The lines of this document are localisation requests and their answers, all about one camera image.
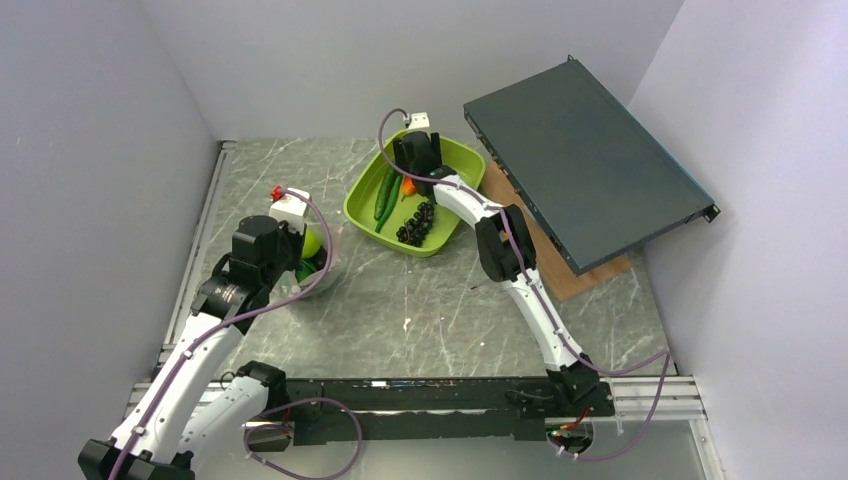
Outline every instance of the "green tray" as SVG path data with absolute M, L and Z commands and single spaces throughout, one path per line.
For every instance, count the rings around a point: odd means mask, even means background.
M 406 130 L 401 130 L 386 142 L 386 151 L 392 160 L 394 160 L 394 152 L 389 146 L 394 139 L 405 134 Z M 486 162 L 483 157 L 471 148 L 444 136 L 440 136 L 440 141 L 444 164 L 456 170 L 465 183 L 477 188 L 483 180 L 483 173 L 486 171 Z M 401 194 L 380 233 L 375 232 L 377 220 L 374 220 L 374 202 L 377 200 L 377 191 L 380 188 L 383 175 L 389 168 L 391 167 L 386 163 L 383 154 L 378 151 L 368 166 L 365 167 L 362 175 L 356 180 L 356 183 L 353 184 L 353 188 L 348 192 L 344 203 L 345 215 L 350 223 L 356 225 L 383 245 L 416 257 L 429 257 L 438 252 L 448 241 L 460 219 L 455 213 L 437 205 L 433 229 L 427 234 L 424 244 L 420 247 L 413 247 L 400 243 L 395 236 L 398 228 L 408 218 L 412 217 L 418 204 L 427 200 L 426 197 L 418 194 L 406 198 Z

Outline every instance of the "cucumber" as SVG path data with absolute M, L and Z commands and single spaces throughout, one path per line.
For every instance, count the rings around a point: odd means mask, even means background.
M 386 202 L 386 208 L 383 211 L 383 216 L 380 217 L 380 220 L 377 221 L 377 228 L 374 229 L 377 233 L 380 233 L 380 230 L 383 229 L 383 225 L 386 224 L 386 220 L 392 215 L 392 210 L 395 209 L 395 204 L 397 203 L 397 197 L 400 192 L 400 183 L 403 180 L 403 177 L 400 175 L 395 178 L 395 184 L 392 185 L 392 189 L 389 192 L 389 199 Z
M 374 220 L 380 220 L 383 212 L 386 211 L 386 203 L 392 194 L 392 186 L 395 184 L 395 179 L 399 177 L 400 175 L 398 175 L 395 169 L 389 166 L 386 174 L 383 175 L 383 182 L 380 183 L 380 190 L 377 192 L 377 201 L 374 202 Z

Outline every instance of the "dark gray metal panel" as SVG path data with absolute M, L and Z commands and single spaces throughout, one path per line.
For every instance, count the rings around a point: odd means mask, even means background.
M 595 444 L 586 452 L 612 452 L 635 434 L 639 422 L 625 423 L 616 434 L 614 422 L 595 426 Z M 283 453 L 262 455 L 303 475 L 329 475 L 344 466 L 353 443 L 320 447 L 292 447 Z M 280 474 L 244 458 L 238 432 L 226 439 L 221 455 L 198 472 L 205 480 L 277 480 Z M 585 478 L 593 480 L 704 479 L 688 421 L 655 422 L 627 454 L 604 462 L 574 462 L 557 458 L 545 442 L 517 442 L 510 438 L 440 440 L 386 440 L 365 442 L 362 457 L 343 478 L 350 480 L 476 479 L 515 480 Z
M 718 212 L 577 60 L 469 102 L 465 112 L 577 274 Z

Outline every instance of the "green object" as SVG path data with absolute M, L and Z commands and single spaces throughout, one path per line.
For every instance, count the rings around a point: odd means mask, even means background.
M 312 275 L 317 271 L 318 269 L 315 268 L 315 264 L 313 264 L 306 258 L 301 258 L 300 268 L 294 272 L 294 278 L 297 279 L 297 283 L 300 283 L 306 280 L 306 277 Z
M 312 263 L 308 258 L 301 259 L 300 263 L 305 267 L 306 270 L 309 270 L 310 275 L 318 271 L 318 267 L 316 267 L 315 264 Z
M 400 192 L 400 184 L 402 181 L 403 178 L 401 178 L 400 175 L 397 175 L 395 178 L 395 184 L 392 185 L 392 191 L 389 194 L 389 201 L 386 203 L 383 216 L 380 217 L 380 220 L 377 222 L 377 226 L 374 228 L 377 233 L 380 233 L 380 230 L 383 229 L 383 225 L 386 224 L 386 221 L 388 221 L 389 217 L 392 215 L 392 210 L 394 210 L 395 205 L 397 205 L 397 196 Z
M 301 258 L 312 258 L 321 250 L 321 240 L 312 233 L 309 227 L 306 227 L 306 234 L 303 236 L 303 251 L 300 254 Z
M 374 220 L 379 221 L 383 218 L 383 213 L 386 212 L 386 205 L 389 202 L 389 196 L 392 194 L 392 187 L 395 180 L 400 177 L 400 174 L 394 168 L 386 170 L 383 175 L 383 181 L 380 183 L 380 191 L 377 193 L 377 200 L 374 201 Z
M 392 149 L 389 148 L 391 147 L 392 140 L 400 138 L 405 134 L 406 130 L 402 130 L 392 136 L 392 138 L 384 139 L 389 158 L 393 159 L 394 156 Z M 486 162 L 483 160 L 483 157 L 470 147 L 445 136 L 441 136 L 440 143 L 442 147 L 442 160 L 445 165 L 456 170 L 465 183 L 472 188 L 480 186 L 480 182 L 483 180 L 483 173 L 486 170 Z M 456 214 L 444 207 L 436 206 L 436 221 L 433 224 L 433 229 L 430 230 L 430 233 L 420 247 L 404 245 L 395 237 L 395 232 L 403 225 L 403 222 L 415 214 L 418 204 L 427 200 L 426 197 L 419 194 L 412 195 L 403 202 L 397 202 L 394 210 L 390 212 L 388 219 L 384 223 L 383 231 L 386 233 L 377 232 L 376 226 L 379 220 L 373 218 L 374 205 L 382 179 L 386 175 L 387 170 L 392 170 L 392 168 L 386 163 L 383 154 L 378 151 L 368 166 L 365 167 L 362 175 L 356 180 L 353 188 L 348 192 L 344 202 L 345 216 L 350 220 L 350 223 L 391 249 L 416 257 L 429 257 L 435 254 L 448 241 L 448 238 L 450 238 L 457 224 L 460 222 Z

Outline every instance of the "red cap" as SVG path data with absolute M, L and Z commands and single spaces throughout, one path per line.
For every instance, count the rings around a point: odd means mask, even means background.
M 283 198 L 283 196 L 284 195 L 282 185 L 277 185 L 276 187 L 274 187 L 273 190 L 271 190 L 271 200 L 276 202 L 277 200 Z

